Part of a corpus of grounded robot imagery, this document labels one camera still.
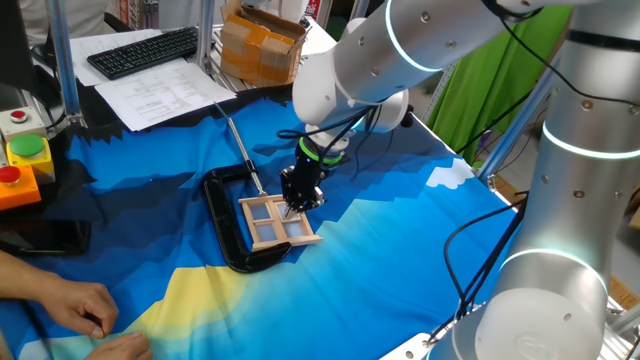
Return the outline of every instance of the red button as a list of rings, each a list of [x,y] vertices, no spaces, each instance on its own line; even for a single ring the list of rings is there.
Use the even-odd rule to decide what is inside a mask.
[[[15,166],[5,166],[0,168],[0,183],[13,184],[20,180],[22,172]]]
[[[20,110],[11,113],[11,117],[14,119],[22,119],[25,116],[27,116],[27,114],[24,111]]]

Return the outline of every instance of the desk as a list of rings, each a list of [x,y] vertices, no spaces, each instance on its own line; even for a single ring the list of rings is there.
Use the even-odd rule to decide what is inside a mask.
[[[270,194],[280,193],[277,172],[293,163],[294,143],[276,131],[302,129],[286,102],[290,87],[276,92],[250,90],[223,104],[239,109],[234,120]],[[262,96],[277,102],[256,100]],[[108,108],[96,103],[94,110],[106,116]],[[389,154],[355,181],[353,161],[323,183],[329,201],[308,215],[323,243],[295,249],[268,271],[239,275],[224,264],[198,185],[205,171],[241,157],[225,121],[206,115],[138,133],[117,123],[65,129],[52,141],[66,159],[58,165],[63,185],[45,215],[91,220],[90,249],[29,262],[104,283],[120,309],[114,333],[144,331],[157,359],[377,358],[454,311],[443,242],[503,204],[424,127],[398,129]],[[360,161],[382,155],[388,136],[372,136]],[[251,183],[231,192],[236,200],[255,195]],[[462,282],[511,216],[478,224],[454,242]],[[495,274],[486,289],[494,281]],[[43,334],[17,302],[0,304],[0,327],[11,329],[5,336],[16,358],[82,359],[97,345],[30,306]]]

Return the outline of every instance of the document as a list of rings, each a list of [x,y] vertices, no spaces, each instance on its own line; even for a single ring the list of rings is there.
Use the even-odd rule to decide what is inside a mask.
[[[94,86],[108,83],[110,80],[102,75],[87,61],[90,55],[112,50],[120,46],[146,40],[154,36],[162,35],[160,30],[129,31],[118,34],[91,36],[71,40],[71,57],[73,58],[73,70],[84,86]],[[164,71],[185,64],[184,59],[173,61],[142,70],[127,77],[140,76],[151,71]]]
[[[187,63],[111,81],[96,90],[132,131],[236,97],[197,65]]]

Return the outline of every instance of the wooden frame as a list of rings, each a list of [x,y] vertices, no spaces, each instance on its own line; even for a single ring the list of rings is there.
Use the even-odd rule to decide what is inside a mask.
[[[280,209],[280,207],[285,206],[282,195],[240,199],[238,203],[242,205],[242,211],[244,212],[251,237],[253,238],[253,251],[264,250],[285,242],[291,243],[292,246],[302,246],[316,244],[323,240],[320,236],[313,233],[305,214],[296,214],[289,220],[284,218],[283,211]],[[256,220],[254,219],[252,208],[257,208],[261,205],[265,206],[268,217]],[[290,223],[298,223],[303,235],[289,237],[285,225]],[[261,239],[260,231],[258,230],[258,227],[261,225],[271,225],[275,239]]]

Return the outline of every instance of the black keyboard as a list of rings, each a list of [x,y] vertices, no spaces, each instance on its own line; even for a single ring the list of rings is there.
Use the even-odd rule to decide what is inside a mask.
[[[91,55],[87,61],[109,80],[115,80],[192,55],[197,49],[198,29],[189,27]]]

